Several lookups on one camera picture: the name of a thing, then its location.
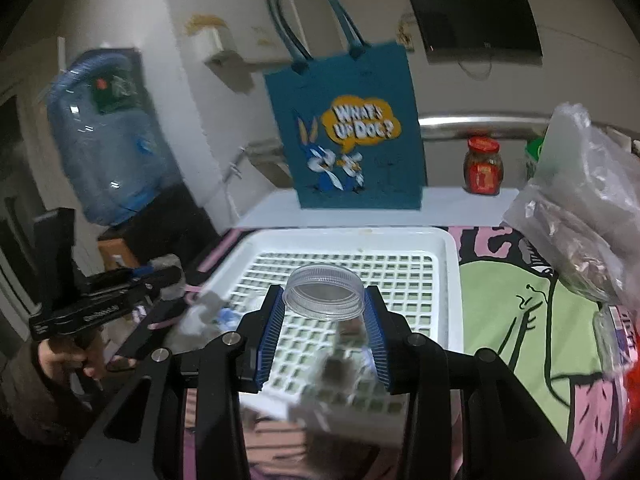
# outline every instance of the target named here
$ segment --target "speech bubble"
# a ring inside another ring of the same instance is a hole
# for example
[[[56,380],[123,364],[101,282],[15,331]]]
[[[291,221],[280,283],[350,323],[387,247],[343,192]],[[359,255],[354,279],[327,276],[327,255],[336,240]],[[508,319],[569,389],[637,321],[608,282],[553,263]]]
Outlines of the speech bubble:
[[[355,95],[341,95],[321,116],[329,138],[349,153],[356,144],[373,146],[395,139],[402,128],[391,106],[382,99],[362,99]]]

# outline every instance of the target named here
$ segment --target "plastic bag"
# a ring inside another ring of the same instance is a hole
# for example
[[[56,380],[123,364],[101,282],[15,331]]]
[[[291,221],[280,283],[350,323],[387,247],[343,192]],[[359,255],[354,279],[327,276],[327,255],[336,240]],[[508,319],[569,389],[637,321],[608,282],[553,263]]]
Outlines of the plastic bag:
[[[572,291],[640,310],[640,162],[581,105],[554,111],[535,176],[504,214]]]

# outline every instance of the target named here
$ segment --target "glass jar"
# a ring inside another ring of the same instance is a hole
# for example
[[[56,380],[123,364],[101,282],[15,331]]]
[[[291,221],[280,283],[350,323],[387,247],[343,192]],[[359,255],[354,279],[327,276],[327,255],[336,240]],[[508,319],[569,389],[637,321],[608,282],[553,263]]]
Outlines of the glass jar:
[[[489,137],[471,137],[465,156],[465,189],[469,193],[497,195],[504,176],[500,144]]]

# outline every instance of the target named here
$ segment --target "white grid rack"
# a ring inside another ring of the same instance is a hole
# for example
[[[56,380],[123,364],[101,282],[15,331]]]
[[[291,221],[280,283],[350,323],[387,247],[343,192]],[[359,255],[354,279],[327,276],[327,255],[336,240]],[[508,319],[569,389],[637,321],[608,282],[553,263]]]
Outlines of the white grid rack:
[[[265,230],[247,237],[212,278],[215,292],[237,312],[255,310],[270,285],[284,286],[293,270],[328,263],[377,285],[387,307],[402,314],[413,332],[462,351],[462,300],[455,244],[433,228]],[[277,418],[302,418],[355,438],[397,444],[405,396],[390,396],[365,364],[363,335],[339,335],[337,324],[287,310],[269,381],[242,402]],[[318,381],[324,356],[351,368],[347,387]]]

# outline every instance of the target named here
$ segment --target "clear plastic lid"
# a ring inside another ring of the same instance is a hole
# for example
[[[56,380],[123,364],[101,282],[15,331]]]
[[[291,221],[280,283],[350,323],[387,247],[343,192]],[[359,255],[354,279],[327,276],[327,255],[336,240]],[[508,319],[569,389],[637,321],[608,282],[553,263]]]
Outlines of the clear plastic lid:
[[[300,316],[344,321],[362,314],[364,285],[357,274],[344,267],[309,264],[291,273],[283,299]]]

